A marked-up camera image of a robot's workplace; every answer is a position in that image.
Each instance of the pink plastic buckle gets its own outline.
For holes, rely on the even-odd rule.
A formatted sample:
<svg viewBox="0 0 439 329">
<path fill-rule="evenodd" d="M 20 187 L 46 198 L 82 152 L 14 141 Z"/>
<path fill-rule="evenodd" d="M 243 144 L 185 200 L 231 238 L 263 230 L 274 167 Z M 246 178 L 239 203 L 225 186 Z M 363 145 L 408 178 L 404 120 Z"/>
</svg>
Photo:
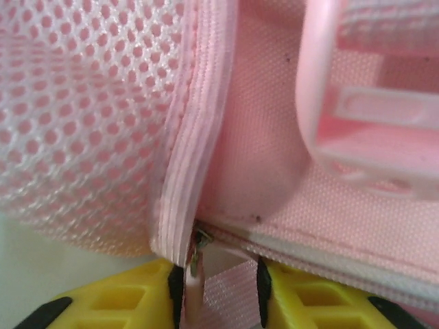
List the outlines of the pink plastic buckle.
<svg viewBox="0 0 439 329">
<path fill-rule="evenodd" d="M 344 2 L 308 0 L 298 63 L 298 123 L 313 159 L 373 193 L 439 199 L 439 95 L 330 84 Z"/>
</svg>

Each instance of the pink backpack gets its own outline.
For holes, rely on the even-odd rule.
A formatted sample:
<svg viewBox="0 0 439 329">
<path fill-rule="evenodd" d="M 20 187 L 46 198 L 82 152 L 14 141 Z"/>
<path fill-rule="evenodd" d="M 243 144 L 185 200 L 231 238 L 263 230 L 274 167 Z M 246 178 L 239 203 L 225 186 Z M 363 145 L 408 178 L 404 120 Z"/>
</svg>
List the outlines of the pink backpack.
<svg viewBox="0 0 439 329">
<path fill-rule="evenodd" d="M 197 218 L 227 249 L 439 313 L 439 1 L 0 4 L 9 218 L 180 266 Z M 249 262 L 217 280 L 250 289 Z M 233 307 L 255 293 L 213 290 L 222 321 L 201 328 L 255 324 Z"/>
</svg>

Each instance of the pink fabric edge binding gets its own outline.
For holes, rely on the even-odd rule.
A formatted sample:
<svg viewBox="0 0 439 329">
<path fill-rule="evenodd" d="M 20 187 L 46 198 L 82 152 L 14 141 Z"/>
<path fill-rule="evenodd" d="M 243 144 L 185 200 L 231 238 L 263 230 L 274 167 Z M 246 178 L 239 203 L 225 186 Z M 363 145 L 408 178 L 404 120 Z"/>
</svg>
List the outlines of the pink fabric edge binding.
<svg viewBox="0 0 439 329">
<path fill-rule="evenodd" d="M 194 2 L 198 23 L 189 100 L 163 184 L 158 235 L 152 239 L 152 249 L 179 266 L 187 263 L 202 183 L 222 125 L 238 11 L 235 0 L 189 1 L 189 5 Z M 186 26 L 193 26 L 192 16 L 188 19 Z"/>
</svg>

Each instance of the zipper slider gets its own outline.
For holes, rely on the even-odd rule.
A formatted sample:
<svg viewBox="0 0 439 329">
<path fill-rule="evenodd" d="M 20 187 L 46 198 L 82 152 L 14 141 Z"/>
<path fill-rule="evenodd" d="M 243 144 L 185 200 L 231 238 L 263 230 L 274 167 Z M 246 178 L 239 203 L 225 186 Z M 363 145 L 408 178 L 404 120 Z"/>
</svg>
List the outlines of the zipper slider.
<svg viewBox="0 0 439 329">
<path fill-rule="evenodd" d="M 192 239 L 192 256 L 185 277 L 185 319 L 194 324 L 200 316 L 204 296 L 204 268 L 202 250 L 213 242 L 213 237 L 195 227 Z"/>
</svg>

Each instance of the zipper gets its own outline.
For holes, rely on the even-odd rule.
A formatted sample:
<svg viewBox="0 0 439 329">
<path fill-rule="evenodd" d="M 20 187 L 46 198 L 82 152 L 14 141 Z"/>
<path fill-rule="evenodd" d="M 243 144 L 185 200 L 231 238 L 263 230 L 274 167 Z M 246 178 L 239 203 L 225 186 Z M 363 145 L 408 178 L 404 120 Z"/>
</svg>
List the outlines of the zipper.
<svg viewBox="0 0 439 329">
<path fill-rule="evenodd" d="M 379 284 L 372 280 L 365 280 L 363 278 L 344 273 L 343 271 L 334 270 L 330 267 L 309 262 L 308 260 L 298 258 L 291 254 L 276 251 L 272 248 L 250 241 L 249 239 L 235 234 L 234 232 L 214 226 L 211 223 L 196 221 L 196 227 L 203 232 L 206 232 L 213 239 L 213 243 L 215 245 L 223 249 L 234 250 L 235 254 L 245 256 L 246 258 L 256 260 L 257 256 L 251 255 L 259 255 L 293 268 L 346 284 L 359 290 L 380 295 L 394 302 L 399 302 L 415 308 L 439 313 L 439 302 L 419 297 L 413 293 L 407 293 L 392 287 L 387 287 L 384 284 Z"/>
</svg>

